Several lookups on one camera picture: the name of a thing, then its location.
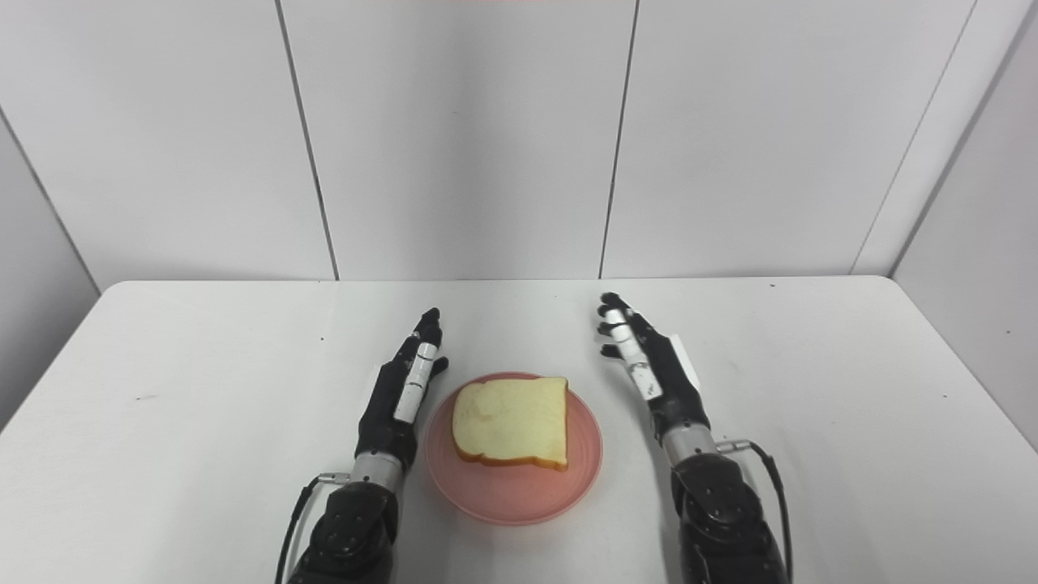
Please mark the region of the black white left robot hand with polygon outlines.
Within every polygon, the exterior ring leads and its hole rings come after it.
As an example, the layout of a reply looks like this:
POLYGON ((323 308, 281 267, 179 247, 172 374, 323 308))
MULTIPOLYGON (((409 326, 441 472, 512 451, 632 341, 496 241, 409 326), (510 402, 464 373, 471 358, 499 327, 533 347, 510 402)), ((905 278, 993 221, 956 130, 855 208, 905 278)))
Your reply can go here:
POLYGON ((358 425, 356 455, 389 455, 404 472, 410 470, 418 455, 415 422, 430 382, 449 366, 449 359, 439 354, 443 339, 440 311, 432 307, 378 370, 358 425))

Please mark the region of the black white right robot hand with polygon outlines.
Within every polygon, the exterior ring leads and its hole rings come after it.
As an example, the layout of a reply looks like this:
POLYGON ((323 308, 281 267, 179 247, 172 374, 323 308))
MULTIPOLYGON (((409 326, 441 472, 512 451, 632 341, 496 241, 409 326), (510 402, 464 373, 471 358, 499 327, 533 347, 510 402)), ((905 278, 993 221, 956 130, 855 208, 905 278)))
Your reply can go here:
POLYGON ((598 333, 607 337, 600 354, 622 363, 648 407, 654 439, 661 447, 674 432, 708 432, 710 420, 696 385, 674 342, 614 291, 600 296, 598 333))

